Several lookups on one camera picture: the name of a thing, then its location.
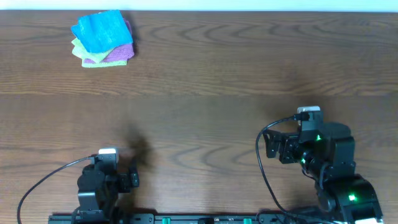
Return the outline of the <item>blue microfiber cloth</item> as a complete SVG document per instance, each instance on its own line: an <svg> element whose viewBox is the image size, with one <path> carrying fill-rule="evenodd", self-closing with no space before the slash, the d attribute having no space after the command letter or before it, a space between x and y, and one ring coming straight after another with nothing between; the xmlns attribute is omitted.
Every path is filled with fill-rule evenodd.
<svg viewBox="0 0 398 224"><path fill-rule="evenodd" d="M101 53L133 43L132 35L119 10L80 17L71 30L89 53Z"/></svg>

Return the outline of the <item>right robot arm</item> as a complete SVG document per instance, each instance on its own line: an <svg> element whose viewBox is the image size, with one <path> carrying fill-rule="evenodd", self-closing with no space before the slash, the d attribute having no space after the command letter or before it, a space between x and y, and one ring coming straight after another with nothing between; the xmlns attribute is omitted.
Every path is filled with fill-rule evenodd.
<svg viewBox="0 0 398 224"><path fill-rule="evenodd" d="M299 107L297 112L262 128L268 158L282 164L298 163L302 173L314 180L320 217L281 212L306 222L382 222L382 210L374 187L357 174L355 140L347 125L326 123L317 106Z"/></svg>

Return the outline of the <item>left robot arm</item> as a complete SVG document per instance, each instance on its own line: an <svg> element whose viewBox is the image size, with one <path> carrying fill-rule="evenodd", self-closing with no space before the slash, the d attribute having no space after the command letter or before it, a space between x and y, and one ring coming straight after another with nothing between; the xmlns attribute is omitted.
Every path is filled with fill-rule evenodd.
<svg viewBox="0 0 398 224"><path fill-rule="evenodd" d="M128 170L118 172L118 155L96 154L82 170L77 180L78 201L72 223L114 223L118 220L116 202L119 194L129 193L139 186L137 163L132 159Z"/></svg>

